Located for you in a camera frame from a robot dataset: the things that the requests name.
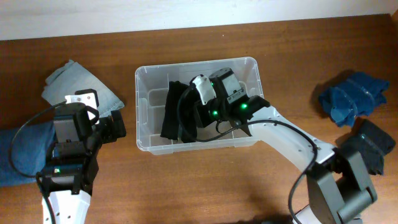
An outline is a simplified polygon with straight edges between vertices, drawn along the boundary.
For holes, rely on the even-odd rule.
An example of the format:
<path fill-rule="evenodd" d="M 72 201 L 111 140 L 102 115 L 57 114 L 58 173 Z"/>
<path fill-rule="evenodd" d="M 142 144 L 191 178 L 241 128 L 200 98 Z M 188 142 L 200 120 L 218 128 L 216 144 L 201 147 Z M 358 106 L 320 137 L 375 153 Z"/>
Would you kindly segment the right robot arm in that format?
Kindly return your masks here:
<path fill-rule="evenodd" d="M 194 115 L 199 128 L 227 121 L 282 154 L 301 173 L 292 186 L 288 208 L 293 223 L 349 223 L 377 200 L 361 154 L 323 142 L 285 119 L 259 95 L 248 96 L 231 68 L 191 86 L 200 99 Z"/>

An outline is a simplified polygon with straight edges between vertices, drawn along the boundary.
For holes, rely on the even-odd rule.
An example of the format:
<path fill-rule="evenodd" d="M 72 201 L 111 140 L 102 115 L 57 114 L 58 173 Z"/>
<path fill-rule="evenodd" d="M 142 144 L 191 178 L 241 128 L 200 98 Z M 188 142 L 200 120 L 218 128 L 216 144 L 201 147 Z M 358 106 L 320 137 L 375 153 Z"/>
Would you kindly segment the dark grey cloth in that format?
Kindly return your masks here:
<path fill-rule="evenodd" d="M 358 150 L 370 175 L 384 175 L 384 157 L 396 141 L 383 129 L 368 119 L 359 118 L 351 132 L 336 140 L 338 147 Z"/>

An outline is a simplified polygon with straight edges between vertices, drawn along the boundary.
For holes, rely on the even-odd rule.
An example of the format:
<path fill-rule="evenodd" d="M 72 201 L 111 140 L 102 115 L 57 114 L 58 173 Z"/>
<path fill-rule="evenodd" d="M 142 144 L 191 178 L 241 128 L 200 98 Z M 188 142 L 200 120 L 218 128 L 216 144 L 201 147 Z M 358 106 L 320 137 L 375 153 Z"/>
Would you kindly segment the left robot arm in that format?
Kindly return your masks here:
<path fill-rule="evenodd" d="M 62 103 L 53 120 L 56 141 L 46 153 L 36 181 L 42 193 L 44 223 L 84 223 L 99 171 L 102 145 L 126 136 L 121 112 L 101 118 L 83 103 Z"/>

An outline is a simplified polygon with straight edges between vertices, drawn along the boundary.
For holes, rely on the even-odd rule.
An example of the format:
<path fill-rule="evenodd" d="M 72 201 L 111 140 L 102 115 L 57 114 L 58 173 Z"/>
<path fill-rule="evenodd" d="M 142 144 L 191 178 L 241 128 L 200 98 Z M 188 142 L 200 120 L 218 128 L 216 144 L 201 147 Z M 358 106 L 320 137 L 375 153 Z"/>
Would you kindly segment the blue cloth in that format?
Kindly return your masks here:
<path fill-rule="evenodd" d="M 320 94 L 323 111 L 338 126 L 354 126 L 358 116 L 369 116 L 375 108 L 387 102 L 383 93 L 389 88 L 387 80 L 355 72 Z"/>

